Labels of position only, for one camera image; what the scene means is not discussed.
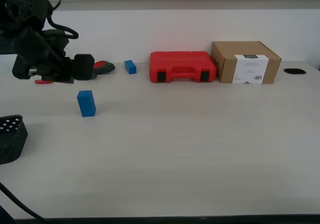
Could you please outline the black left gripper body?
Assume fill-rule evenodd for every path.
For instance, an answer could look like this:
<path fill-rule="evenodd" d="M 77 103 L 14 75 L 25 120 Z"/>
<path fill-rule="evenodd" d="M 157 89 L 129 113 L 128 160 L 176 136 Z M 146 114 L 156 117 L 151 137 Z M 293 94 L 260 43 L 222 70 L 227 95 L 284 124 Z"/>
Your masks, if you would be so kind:
<path fill-rule="evenodd" d="M 73 61 L 73 78 L 87 81 L 92 79 L 94 58 L 91 54 L 77 54 Z"/>

